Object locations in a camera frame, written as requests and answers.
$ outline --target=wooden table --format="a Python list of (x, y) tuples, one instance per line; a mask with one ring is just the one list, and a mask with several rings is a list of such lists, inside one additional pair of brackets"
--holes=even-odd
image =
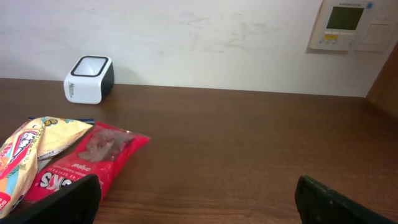
[(398, 123), (363, 98), (116, 85), (99, 105), (62, 82), (0, 79), (0, 137), (28, 116), (94, 118), (152, 137), (96, 223), (300, 223), (310, 175), (398, 222)]

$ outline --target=white wall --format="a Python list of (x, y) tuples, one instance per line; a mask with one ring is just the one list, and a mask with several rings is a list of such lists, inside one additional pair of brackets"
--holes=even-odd
[(381, 54), (308, 54), (321, 2), (2, 0), (0, 77), (63, 80), (94, 54), (117, 83), (365, 96), (398, 36)]

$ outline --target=wooden side panel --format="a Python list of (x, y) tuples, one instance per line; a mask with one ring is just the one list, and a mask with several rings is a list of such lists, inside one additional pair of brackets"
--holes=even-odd
[(398, 118), (398, 44), (369, 90), (366, 99)]

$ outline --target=tabletop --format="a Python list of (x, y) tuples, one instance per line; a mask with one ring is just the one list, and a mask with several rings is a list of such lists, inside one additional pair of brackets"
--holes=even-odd
[(309, 175), (398, 222), (398, 123), (363, 98), (115, 85), (98, 105), (62, 82), (0, 79), (0, 140), (29, 116), (145, 134), (95, 223), (301, 223)]

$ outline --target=white cube device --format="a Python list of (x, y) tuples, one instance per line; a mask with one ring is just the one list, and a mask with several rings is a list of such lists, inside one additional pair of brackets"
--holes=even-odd
[(105, 56), (81, 57), (63, 82), (65, 96), (72, 103), (98, 104), (114, 84), (112, 60)]

